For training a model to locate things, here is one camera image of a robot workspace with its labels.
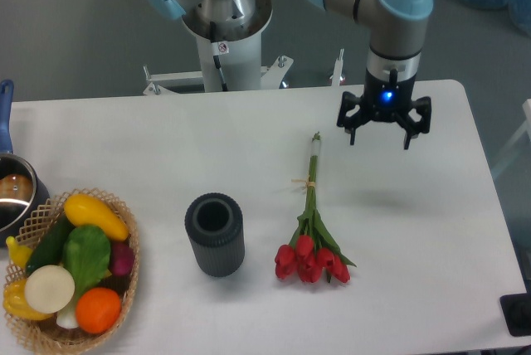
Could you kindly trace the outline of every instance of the yellow squash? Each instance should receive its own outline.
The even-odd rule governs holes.
[[[19,245],[17,239],[13,236],[9,236],[6,239],[6,245],[9,249],[9,258],[11,258],[13,264],[21,269],[26,268],[26,263],[32,255],[33,250],[27,246]]]
[[[53,316],[53,314],[37,312],[27,304],[26,296],[24,295],[25,287],[26,280],[22,279],[11,283],[3,291],[3,308],[7,313],[30,320],[44,320]]]
[[[65,201],[65,214],[74,226],[96,225],[112,241],[125,241],[129,228],[100,199],[77,193]]]

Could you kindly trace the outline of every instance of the white table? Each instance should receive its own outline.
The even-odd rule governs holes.
[[[499,297],[524,283],[463,87],[419,82],[431,132],[402,149],[396,124],[335,126],[361,86],[24,102],[15,153],[50,192],[99,187],[137,217],[139,289],[100,354],[418,354],[515,347]],[[347,285],[280,282],[274,257],[296,227],[310,139],[323,145],[318,208],[346,256]],[[206,192],[244,214],[246,258],[203,274],[183,218]],[[5,269],[7,252],[0,252]],[[2,353],[24,353],[0,328]]]

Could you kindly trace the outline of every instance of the gray floor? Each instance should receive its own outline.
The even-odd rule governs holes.
[[[295,59],[291,86],[327,85],[344,48],[348,84],[363,83],[368,30],[305,0],[272,1],[263,64],[286,54]],[[143,64],[152,73],[199,70],[192,37],[144,0],[0,0],[0,8],[0,77],[15,80],[15,100],[140,96]],[[507,11],[436,0],[417,79],[465,86],[491,161],[524,121],[530,61],[531,38],[511,24]],[[531,248],[530,171],[531,150],[496,182],[517,250]]]

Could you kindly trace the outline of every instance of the black cylindrical vase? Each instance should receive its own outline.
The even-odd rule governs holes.
[[[184,225],[199,267],[210,276],[228,276],[245,256],[243,215],[222,193],[207,193],[190,205]]]

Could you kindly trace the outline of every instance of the fake vegetable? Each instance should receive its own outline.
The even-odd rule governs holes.
[[[61,214],[27,261],[26,275],[31,275],[42,266],[59,264],[63,255],[63,246],[73,230],[74,226],[64,214]]]
[[[76,291],[70,303],[57,315],[63,328],[77,328],[76,305],[80,297],[103,279],[110,259],[110,242],[95,225],[76,228],[68,236],[63,252],[65,268],[72,274]]]
[[[3,308],[11,315],[29,320],[44,320],[50,318],[53,314],[42,314],[27,304],[24,289],[26,280],[17,280],[12,282],[3,291]]]
[[[77,193],[65,201],[65,214],[75,226],[99,226],[112,241],[124,241],[129,228],[100,199]]]
[[[43,314],[53,314],[70,302],[74,295],[72,275],[58,265],[46,265],[27,278],[24,289],[30,307]]]
[[[9,249],[9,258],[13,261],[13,264],[24,269],[27,260],[30,258],[30,255],[32,255],[32,249],[27,246],[19,245],[17,239],[13,236],[9,236],[6,239],[6,246]]]
[[[87,333],[99,334],[108,330],[119,317],[122,303],[115,291],[103,287],[90,289],[76,306],[80,328]]]
[[[114,276],[126,276],[131,273],[134,264],[134,252],[125,243],[115,241],[110,247],[109,270]]]

